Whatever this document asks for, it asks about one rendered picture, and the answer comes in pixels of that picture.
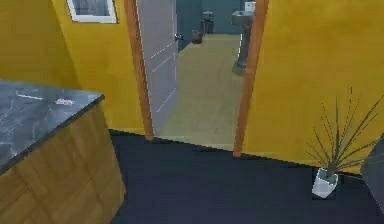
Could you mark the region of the wooden counter with dark top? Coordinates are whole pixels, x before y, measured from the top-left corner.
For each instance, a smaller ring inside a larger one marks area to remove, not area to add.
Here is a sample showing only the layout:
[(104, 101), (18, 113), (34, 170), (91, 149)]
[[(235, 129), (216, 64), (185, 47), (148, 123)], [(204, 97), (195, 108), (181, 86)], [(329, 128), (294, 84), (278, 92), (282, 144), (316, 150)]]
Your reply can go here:
[(126, 190), (103, 98), (0, 79), (0, 224), (111, 224)]

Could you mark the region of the white framed wall picture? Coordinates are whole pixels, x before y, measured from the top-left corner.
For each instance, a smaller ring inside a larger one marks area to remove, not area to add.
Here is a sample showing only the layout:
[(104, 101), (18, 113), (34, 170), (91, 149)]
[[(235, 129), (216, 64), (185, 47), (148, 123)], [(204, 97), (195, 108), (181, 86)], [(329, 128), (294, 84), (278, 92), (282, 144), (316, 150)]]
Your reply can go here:
[(116, 24), (114, 0), (66, 0), (74, 22)]

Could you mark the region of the grey room door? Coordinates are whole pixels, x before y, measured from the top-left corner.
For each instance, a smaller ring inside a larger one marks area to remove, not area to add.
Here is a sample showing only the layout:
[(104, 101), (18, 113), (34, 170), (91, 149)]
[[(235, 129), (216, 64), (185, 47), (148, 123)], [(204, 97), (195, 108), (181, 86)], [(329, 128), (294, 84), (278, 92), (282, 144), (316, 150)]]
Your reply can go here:
[(137, 0), (153, 133), (178, 101), (176, 0)]

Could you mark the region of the house plant in white pot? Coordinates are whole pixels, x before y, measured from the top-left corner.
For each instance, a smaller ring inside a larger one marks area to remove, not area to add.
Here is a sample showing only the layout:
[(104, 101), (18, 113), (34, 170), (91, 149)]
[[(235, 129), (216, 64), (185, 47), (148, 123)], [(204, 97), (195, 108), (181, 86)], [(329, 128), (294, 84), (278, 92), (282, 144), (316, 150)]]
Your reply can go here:
[(358, 111), (361, 98), (362, 96), (359, 96), (357, 102), (353, 103), (352, 97), (349, 97), (348, 110), (343, 127), (340, 127), (338, 102), (335, 102), (334, 125), (331, 125), (325, 104), (321, 103), (324, 115), (320, 118), (320, 121), (326, 137), (329, 140), (329, 148), (325, 147), (316, 128), (313, 128), (313, 133), (319, 148), (307, 143), (308, 147), (311, 149), (311, 152), (307, 151), (307, 154), (320, 165), (313, 181), (311, 193), (321, 199), (328, 198), (336, 190), (339, 182), (339, 171), (342, 171), (345, 168), (362, 165), (367, 159), (367, 157), (361, 157), (349, 160), (350, 157), (360, 151), (374, 147), (377, 143), (383, 140), (383, 137), (378, 137), (367, 143), (363, 143), (357, 148), (353, 148), (356, 140), (378, 115), (375, 109), (384, 100), (384, 94), (372, 105), (362, 120), (358, 123), (356, 129), (354, 129), (355, 115)]

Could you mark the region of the grey pedestal sink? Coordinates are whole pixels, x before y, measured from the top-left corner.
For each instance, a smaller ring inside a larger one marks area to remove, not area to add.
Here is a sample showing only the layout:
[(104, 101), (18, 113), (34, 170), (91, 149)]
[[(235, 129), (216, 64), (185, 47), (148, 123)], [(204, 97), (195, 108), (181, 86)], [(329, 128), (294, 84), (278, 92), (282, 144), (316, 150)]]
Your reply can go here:
[(233, 72), (238, 75), (245, 73), (253, 18), (253, 11), (235, 11), (232, 14), (232, 24), (242, 28), (238, 59), (233, 66)]

